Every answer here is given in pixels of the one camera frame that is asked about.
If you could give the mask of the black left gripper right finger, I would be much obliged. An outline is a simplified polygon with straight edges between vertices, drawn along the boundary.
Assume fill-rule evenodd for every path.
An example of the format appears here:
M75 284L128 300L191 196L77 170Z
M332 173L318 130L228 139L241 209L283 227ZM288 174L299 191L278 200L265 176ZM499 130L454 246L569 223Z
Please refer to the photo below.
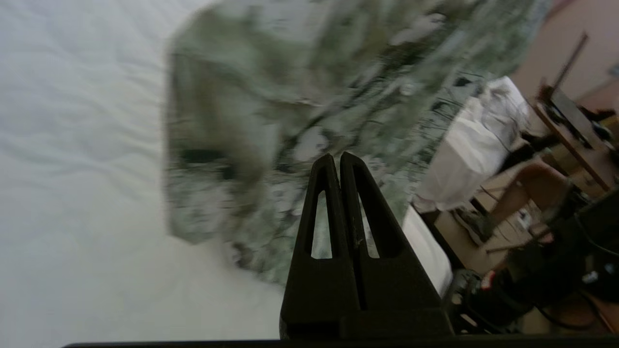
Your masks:
M359 311L342 319L345 338L452 336L442 302L368 167L340 159Z

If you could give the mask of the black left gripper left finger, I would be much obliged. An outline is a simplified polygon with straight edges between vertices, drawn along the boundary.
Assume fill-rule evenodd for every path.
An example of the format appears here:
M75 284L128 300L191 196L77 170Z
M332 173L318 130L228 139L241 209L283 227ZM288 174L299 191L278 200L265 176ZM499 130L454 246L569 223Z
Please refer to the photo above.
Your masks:
M312 257L318 197L326 198L332 256ZM342 319L360 308L347 220L334 157L312 165L283 302L281 339L338 339Z

